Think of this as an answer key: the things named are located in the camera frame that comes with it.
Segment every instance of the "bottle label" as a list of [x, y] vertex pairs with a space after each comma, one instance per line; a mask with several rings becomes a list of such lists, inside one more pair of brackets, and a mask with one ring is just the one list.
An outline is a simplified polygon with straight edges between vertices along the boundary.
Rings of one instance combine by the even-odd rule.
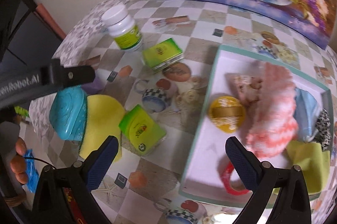
[[138, 26], [135, 25], [128, 33], [122, 36], [115, 37], [115, 41], [120, 49], [130, 49], [137, 45], [142, 39], [142, 34], [138, 30]]

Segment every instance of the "screw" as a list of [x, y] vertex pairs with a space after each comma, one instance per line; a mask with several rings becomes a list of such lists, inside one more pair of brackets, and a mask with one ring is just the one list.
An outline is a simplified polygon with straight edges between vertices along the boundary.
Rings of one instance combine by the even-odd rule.
[[77, 160], [77, 161], [74, 162], [73, 166], [75, 168], [80, 168], [82, 166], [82, 164], [83, 164], [83, 161]]
[[264, 161], [264, 162], [262, 162], [262, 166], [264, 168], [270, 168], [270, 166], [272, 166], [272, 165], [268, 161]]
[[297, 172], [299, 172], [299, 171], [302, 170], [301, 167], [300, 167], [300, 165], [294, 165], [293, 167], [294, 167], [294, 169], [295, 169]]
[[43, 171], [48, 172], [48, 171], [50, 171], [51, 168], [52, 167], [50, 165], [46, 165], [45, 167], [43, 167]]

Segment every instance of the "bottle cap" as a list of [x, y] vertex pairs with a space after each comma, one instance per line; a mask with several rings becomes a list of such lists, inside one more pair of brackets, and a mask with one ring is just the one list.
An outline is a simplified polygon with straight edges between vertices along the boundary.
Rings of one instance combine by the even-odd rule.
[[105, 25], [111, 26], [122, 21], [128, 14], [126, 6], [124, 4], [118, 4], [108, 9], [102, 15], [102, 20]]

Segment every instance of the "red tape roll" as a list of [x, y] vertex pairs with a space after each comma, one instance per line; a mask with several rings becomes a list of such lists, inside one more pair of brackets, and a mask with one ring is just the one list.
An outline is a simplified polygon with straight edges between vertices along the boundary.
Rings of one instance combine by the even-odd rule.
[[230, 186], [230, 176], [231, 176], [233, 171], [234, 171], [234, 166], [231, 162], [229, 162], [226, 169], [224, 170], [224, 172], [222, 173], [222, 175], [220, 177], [223, 185], [225, 186], [226, 191], [231, 195], [245, 195], [245, 194], [247, 194], [249, 192], [249, 190], [247, 190], [247, 189], [242, 190], [242, 191], [237, 191]]

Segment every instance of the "tray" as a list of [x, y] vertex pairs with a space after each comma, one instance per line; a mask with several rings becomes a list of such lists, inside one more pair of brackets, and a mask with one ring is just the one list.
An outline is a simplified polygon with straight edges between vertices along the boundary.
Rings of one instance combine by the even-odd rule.
[[[331, 92], [328, 87], [300, 70], [275, 59], [236, 47], [220, 45], [214, 60], [201, 118], [181, 180], [179, 191], [181, 195], [203, 203], [227, 207], [243, 208], [249, 200], [251, 192], [241, 196], [227, 193], [220, 180], [219, 173], [225, 169], [228, 163], [225, 153], [227, 138], [236, 136], [241, 140], [244, 137], [243, 132], [248, 130], [251, 122], [246, 119], [237, 132], [227, 134], [210, 121], [207, 111], [210, 103], [216, 98], [222, 95], [237, 96], [233, 86], [226, 80], [227, 74], [238, 73], [259, 76], [260, 61], [267, 61], [288, 68], [293, 74], [293, 81], [296, 86], [309, 91], [320, 106], [328, 111], [331, 121], [330, 131], [333, 132], [333, 108]], [[277, 168], [291, 166], [287, 157], [283, 154], [270, 158], [268, 161]], [[277, 195], [274, 194], [271, 196], [267, 208], [272, 208], [276, 197]], [[310, 200], [318, 197], [319, 193], [311, 195]]]

